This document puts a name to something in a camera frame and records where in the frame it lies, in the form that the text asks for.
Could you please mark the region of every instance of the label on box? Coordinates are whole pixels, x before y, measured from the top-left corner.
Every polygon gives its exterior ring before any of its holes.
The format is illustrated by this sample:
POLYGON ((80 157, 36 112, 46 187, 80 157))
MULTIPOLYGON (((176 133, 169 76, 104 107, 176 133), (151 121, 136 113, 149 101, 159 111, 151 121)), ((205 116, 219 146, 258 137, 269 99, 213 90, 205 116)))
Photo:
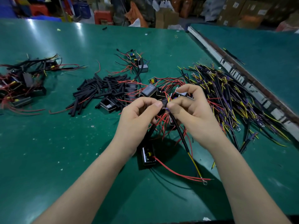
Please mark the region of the label on box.
POLYGON ((235 2, 233 5, 233 8, 237 8, 239 6, 239 3, 235 2))
POLYGON ((266 15, 266 13, 267 13, 267 10, 260 10, 257 14, 258 15, 266 15))

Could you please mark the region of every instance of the hand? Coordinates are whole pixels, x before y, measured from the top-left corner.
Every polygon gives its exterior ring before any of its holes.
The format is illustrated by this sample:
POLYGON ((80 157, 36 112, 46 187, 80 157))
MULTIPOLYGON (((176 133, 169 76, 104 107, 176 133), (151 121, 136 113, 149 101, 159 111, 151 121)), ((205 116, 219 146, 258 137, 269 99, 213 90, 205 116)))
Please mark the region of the hand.
POLYGON ((228 139, 216 120, 200 86, 186 84, 176 90, 192 93, 193 99, 179 96, 167 104, 167 108, 180 120, 193 138, 207 150, 222 146, 228 139))
POLYGON ((149 124, 155 124, 155 116, 162 102, 150 97, 140 97, 125 107, 121 113, 113 143, 132 156, 144 138, 149 124))

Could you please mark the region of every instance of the green table surface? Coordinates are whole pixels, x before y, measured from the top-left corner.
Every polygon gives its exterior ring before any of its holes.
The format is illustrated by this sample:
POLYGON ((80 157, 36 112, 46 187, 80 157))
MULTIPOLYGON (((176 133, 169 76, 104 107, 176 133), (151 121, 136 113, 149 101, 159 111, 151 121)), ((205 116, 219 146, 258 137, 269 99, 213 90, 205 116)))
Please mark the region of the green table surface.
MULTIPOLYGON (((119 115, 94 106, 82 115, 48 114, 69 105, 72 93, 91 78, 101 63, 100 77, 117 71, 116 49, 136 49, 151 60, 144 83, 153 76, 179 77, 178 66, 193 62, 211 64, 213 59, 184 31, 57 23, 34 20, 0 21, 0 63, 58 53, 63 63, 88 65, 86 69, 49 73, 47 95, 33 109, 42 115, 25 117, 6 110, 0 116, 0 217, 1 223, 30 223, 49 207, 107 147, 115 133, 119 115)), ((243 134, 237 137, 241 143, 243 134)), ((195 170, 178 145, 177 132, 163 142, 155 140, 156 156, 181 174, 195 170)), ((292 143, 280 147, 260 135, 248 146, 244 157, 257 177, 286 214, 299 214, 299 152, 292 143)), ((211 155, 192 143, 195 160, 204 177, 215 180, 207 186, 183 180, 160 165, 138 170, 133 157, 119 173, 94 223, 162 223, 232 218, 217 168, 211 170, 211 155)))
POLYGON ((299 34, 191 24, 242 65, 294 113, 299 115, 299 34))

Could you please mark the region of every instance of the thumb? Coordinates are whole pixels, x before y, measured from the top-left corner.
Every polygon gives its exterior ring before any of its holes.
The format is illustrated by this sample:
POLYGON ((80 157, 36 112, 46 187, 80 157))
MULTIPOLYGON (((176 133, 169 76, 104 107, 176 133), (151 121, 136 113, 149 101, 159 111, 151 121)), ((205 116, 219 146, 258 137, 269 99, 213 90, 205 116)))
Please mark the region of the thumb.
POLYGON ((168 103, 167 108, 174 115, 174 117, 181 121, 185 126, 188 126, 194 121, 194 116, 190 115, 185 109, 176 103, 168 103))
POLYGON ((148 123, 159 113, 163 104, 161 101, 155 102, 154 104, 148 106, 148 108, 139 116, 140 119, 148 123))

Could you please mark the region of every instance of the forearm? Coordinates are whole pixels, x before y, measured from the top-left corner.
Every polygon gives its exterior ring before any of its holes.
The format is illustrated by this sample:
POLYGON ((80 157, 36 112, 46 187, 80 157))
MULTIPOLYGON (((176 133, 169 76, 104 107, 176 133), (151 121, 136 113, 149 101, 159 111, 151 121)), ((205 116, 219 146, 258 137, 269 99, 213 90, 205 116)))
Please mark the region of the forearm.
POLYGON ((290 223, 242 155, 225 138, 211 148, 236 223, 290 223))
POLYGON ((91 223, 121 168, 130 158, 111 142, 36 223, 91 223))

